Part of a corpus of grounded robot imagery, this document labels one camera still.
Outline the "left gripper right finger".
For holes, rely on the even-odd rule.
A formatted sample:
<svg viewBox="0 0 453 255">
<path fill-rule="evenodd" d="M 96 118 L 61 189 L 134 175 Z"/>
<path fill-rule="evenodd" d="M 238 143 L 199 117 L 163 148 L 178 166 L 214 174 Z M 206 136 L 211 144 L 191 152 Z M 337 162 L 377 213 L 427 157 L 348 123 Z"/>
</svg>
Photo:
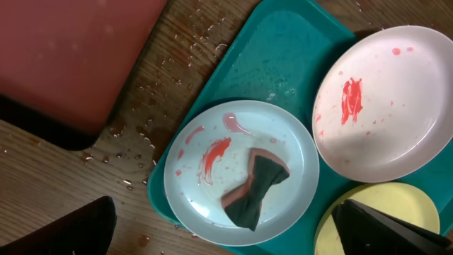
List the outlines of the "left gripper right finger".
<svg viewBox="0 0 453 255">
<path fill-rule="evenodd" d="M 331 215 L 345 255 L 452 255 L 446 237 L 356 200 L 345 200 Z"/>
</svg>

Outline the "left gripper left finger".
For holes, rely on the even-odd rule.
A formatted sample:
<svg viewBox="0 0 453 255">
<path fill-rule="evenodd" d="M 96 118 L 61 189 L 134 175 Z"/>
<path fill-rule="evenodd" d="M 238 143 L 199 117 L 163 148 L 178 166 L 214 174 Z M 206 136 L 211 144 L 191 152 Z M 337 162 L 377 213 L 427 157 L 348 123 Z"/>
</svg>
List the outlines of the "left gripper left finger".
<svg viewBox="0 0 453 255">
<path fill-rule="evenodd" d="M 106 254 L 117 214 L 103 196 L 40 229 L 1 247 L 2 254 Z"/>
</svg>

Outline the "dark green sponge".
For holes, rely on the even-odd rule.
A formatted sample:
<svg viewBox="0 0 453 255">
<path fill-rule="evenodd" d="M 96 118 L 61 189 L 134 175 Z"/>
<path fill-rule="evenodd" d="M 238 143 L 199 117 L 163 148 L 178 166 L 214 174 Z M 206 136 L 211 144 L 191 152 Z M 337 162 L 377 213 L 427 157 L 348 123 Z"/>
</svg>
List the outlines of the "dark green sponge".
<svg viewBox="0 0 453 255">
<path fill-rule="evenodd" d="M 290 176 L 286 163 L 265 149 L 252 148 L 246 181 L 222 196 L 227 217 L 237 226 L 254 232 L 258 225 L 262 200 L 271 186 Z"/>
</svg>

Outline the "white plate with red stain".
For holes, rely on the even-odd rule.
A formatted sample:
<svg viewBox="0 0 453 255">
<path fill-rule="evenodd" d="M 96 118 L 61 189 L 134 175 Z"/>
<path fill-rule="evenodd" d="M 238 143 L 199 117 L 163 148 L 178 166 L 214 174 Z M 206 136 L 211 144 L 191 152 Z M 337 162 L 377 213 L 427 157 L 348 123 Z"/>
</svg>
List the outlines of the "white plate with red stain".
<svg viewBox="0 0 453 255">
<path fill-rule="evenodd" d="M 324 77 L 312 130 L 326 164 L 353 181 L 426 165 L 452 138 L 452 40 L 416 25 L 363 38 Z"/>
</svg>

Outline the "light blue plate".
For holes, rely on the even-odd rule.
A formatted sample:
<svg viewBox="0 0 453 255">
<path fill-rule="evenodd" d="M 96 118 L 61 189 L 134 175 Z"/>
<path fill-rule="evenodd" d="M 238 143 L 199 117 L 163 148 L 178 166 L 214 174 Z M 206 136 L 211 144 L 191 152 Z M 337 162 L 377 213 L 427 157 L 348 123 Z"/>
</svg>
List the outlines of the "light blue plate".
<svg viewBox="0 0 453 255">
<path fill-rule="evenodd" d="M 256 230 L 236 226 L 221 199 L 251 178 L 253 148 L 273 153 L 289 178 L 271 186 Z M 164 189 L 176 218 L 209 242 L 244 247 L 266 242 L 306 212 L 319 182 L 319 158 L 308 130 L 291 113 L 261 101 L 231 101 L 192 119 L 169 150 Z"/>
</svg>

